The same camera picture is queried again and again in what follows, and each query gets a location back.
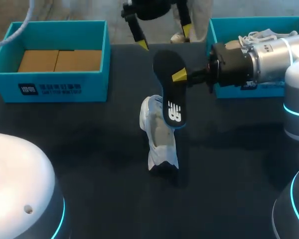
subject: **insole logo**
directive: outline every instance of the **insole logo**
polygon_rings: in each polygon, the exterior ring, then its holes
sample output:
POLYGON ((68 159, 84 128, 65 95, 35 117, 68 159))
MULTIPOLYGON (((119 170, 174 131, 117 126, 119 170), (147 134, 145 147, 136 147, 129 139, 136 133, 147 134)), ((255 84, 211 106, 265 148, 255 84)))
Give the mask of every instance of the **insole logo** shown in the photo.
POLYGON ((181 122, 180 107, 168 101, 168 117, 172 121, 181 122))

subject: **white cable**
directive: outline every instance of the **white cable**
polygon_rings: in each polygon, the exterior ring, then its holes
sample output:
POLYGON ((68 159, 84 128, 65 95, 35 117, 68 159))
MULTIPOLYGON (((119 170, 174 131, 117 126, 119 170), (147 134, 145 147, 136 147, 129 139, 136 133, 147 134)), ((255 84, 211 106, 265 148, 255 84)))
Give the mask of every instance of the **white cable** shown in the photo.
POLYGON ((17 31, 15 31, 14 34, 12 34, 10 37, 0 42, 0 47, 12 42, 16 37, 18 37, 24 31, 25 27, 28 25, 29 21, 32 18, 33 10, 34 10, 34 0, 29 0, 29 9, 26 14, 24 22, 22 23, 20 28, 17 31))

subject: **person's leg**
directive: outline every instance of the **person's leg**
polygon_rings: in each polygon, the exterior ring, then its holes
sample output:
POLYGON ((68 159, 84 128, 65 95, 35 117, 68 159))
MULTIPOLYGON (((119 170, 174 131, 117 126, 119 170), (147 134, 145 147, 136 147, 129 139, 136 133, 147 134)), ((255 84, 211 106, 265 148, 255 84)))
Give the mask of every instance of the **person's leg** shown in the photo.
MULTIPOLYGON (((188 0, 188 9, 191 21, 193 23, 193 30, 190 33, 190 41, 204 41, 207 35, 209 19, 212 15, 213 0, 188 0)), ((179 43, 184 42, 185 37, 181 30, 179 13, 177 6, 172 5, 172 12, 180 32, 175 34, 171 42, 179 43)))
POLYGON ((185 42, 185 36, 184 36, 182 28, 181 28, 180 19, 179 19, 179 12, 178 12, 176 4, 172 4, 171 10, 173 12, 173 17, 174 17, 174 20, 177 24, 177 28, 179 29, 179 32, 174 34, 174 36, 172 36, 170 41, 171 41, 171 43, 185 42))
POLYGON ((195 36, 191 35, 190 41, 204 41, 212 16, 213 0, 188 0, 188 4, 195 31, 195 36))

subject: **glowing blue ring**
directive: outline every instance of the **glowing blue ring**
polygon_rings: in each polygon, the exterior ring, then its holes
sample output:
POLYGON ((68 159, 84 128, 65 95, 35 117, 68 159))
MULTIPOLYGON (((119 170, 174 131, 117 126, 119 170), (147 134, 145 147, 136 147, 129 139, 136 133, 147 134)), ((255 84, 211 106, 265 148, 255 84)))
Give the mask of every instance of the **glowing blue ring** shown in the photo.
POLYGON ((299 113, 289 110, 289 109, 285 106, 285 104, 284 104, 284 108, 285 108, 285 110, 286 110, 288 113, 293 114, 293 115, 295 115, 295 116, 299 116, 299 113))
POLYGON ((60 221, 60 224, 57 228, 57 230, 55 231, 54 235, 51 237, 51 239, 55 239, 55 237, 58 235, 59 231, 60 231, 60 228, 62 226, 62 223, 63 223, 63 220, 64 220, 64 215, 65 215, 65 200, 63 198, 63 213, 62 213, 62 218, 61 218, 61 221, 60 221))
POLYGON ((297 211, 297 209, 296 209, 295 202, 294 202, 294 196, 293 196, 294 182, 295 182, 295 179, 296 179, 296 177, 297 177, 298 174, 299 174, 299 172, 295 175, 295 177, 294 177, 294 179, 293 179, 293 181, 292 181, 292 183, 291 183, 291 187, 290 187, 290 197, 291 197, 291 204, 292 204, 292 206, 293 206, 293 208, 294 208, 294 212, 295 212, 295 214, 296 214, 296 216, 297 216, 297 218, 298 218, 298 220, 299 220, 299 213, 298 213, 298 211, 297 211))

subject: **cardboard box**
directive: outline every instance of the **cardboard box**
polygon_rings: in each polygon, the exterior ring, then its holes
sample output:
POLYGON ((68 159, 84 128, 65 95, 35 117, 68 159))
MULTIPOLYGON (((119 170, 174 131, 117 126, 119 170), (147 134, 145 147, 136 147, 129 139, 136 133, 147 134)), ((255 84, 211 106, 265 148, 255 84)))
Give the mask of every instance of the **cardboard box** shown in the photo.
POLYGON ((59 51, 25 51, 18 72, 53 72, 59 51))
POLYGON ((59 51, 54 71, 99 71, 101 59, 102 51, 59 51))
POLYGON ((30 22, 0 48, 0 94, 6 103, 105 102, 110 57, 106 21, 30 22))
POLYGON ((18 72, 99 71, 102 51, 74 50, 24 52, 18 72))
MULTIPOLYGON (((299 16, 278 17, 228 17, 212 18, 209 21, 206 54, 209 55, 211 45, 217 42, 226 44, 238 40, 238 36, 248 36, 252 31, 271 29, 276 33, 290 33, 293 30, 299 34, 299 16)), ((242 87, 215 85, 217 98, 259 98, 284 96, 284 79, 277 84, 254 84, 247 82, 242 87)))

